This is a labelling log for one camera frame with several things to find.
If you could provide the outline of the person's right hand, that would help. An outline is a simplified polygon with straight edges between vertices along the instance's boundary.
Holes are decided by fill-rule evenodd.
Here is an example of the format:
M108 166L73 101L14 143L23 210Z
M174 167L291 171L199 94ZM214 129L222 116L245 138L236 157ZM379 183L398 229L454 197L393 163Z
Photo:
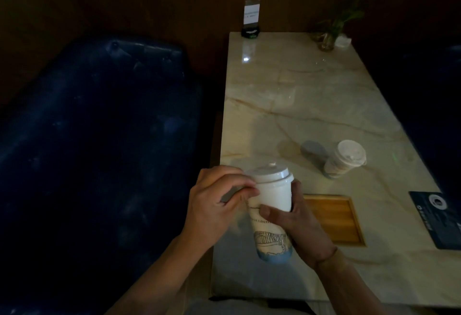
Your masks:
M281 226L291 238L299 257L314 270L316 262L333 254L337 247L323 230L303 197L302 184L291 183L293 226Z

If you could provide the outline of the person's left hand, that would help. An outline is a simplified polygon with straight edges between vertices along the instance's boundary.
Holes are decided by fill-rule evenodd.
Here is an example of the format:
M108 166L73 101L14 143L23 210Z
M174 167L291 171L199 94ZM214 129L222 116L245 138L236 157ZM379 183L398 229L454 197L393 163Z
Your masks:
M237 167L202 169L189 193L187 216L181 234L202 237L212 246L215 245L228 230L235 215L220 204L222 196L232 187L256 188L256 182Z

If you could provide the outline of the person's left forearm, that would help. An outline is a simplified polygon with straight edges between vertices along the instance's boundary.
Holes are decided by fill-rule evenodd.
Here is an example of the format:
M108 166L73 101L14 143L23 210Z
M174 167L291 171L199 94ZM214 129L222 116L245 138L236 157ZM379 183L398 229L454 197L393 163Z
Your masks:
M202 237L180 234L104 315L164 315L211 246Z

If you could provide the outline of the person's right forearm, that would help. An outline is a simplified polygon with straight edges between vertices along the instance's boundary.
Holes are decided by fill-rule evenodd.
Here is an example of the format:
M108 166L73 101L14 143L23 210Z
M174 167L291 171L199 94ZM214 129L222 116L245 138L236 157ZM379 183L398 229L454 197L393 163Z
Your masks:
M314 271L336 315L387 315L381 301L340 250L316 262Z

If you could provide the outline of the wooden tray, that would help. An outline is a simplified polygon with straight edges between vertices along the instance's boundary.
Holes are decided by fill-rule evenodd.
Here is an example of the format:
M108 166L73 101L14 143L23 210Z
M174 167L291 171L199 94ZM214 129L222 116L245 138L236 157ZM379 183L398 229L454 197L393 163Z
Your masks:
M340 246L365 247L352 198L343 195L303 195L320 225Z

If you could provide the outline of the white lidded paper cup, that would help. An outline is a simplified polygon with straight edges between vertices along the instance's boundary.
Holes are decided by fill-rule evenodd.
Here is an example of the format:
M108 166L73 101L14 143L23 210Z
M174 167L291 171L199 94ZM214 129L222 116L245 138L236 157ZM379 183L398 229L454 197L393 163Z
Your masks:
M362 145L353 140L342 140L326 160L323 172L329 178L338 178L365 165L366 150Z

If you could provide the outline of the dark blue sofa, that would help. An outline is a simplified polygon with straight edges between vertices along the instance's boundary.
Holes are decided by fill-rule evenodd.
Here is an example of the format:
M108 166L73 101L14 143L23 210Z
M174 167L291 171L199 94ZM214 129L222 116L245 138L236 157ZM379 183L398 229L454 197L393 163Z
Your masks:
M0 315L102 315L182 230L205 94L146 38L64 48L0 113Z

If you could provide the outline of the dark printed card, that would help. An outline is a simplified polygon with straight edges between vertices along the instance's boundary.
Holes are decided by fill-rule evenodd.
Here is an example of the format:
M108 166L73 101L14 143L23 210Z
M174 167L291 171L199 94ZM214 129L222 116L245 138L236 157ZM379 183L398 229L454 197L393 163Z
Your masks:
M435 247L461 251L461 200L440 192L409 191L409 195Z

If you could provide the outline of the acrylic table sign stand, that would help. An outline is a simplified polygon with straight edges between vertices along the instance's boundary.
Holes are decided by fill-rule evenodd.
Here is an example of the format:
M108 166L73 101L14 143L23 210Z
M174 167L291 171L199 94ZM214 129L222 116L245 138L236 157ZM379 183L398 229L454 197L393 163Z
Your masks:
M257 38L260 33L259 14L261 0L245 0L243 27L241 36L248 39Z

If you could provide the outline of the glass vase with green plant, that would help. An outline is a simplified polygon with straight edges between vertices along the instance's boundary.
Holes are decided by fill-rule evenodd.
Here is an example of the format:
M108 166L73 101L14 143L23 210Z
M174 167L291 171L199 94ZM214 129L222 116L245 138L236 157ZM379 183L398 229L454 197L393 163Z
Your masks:
M335 19L327 19L318 23L318 30L310 33L311 39L317 47L324 52L330 52L335 47L335 42L343 32L348 21L360 19L365 13L359 9L346 9Z

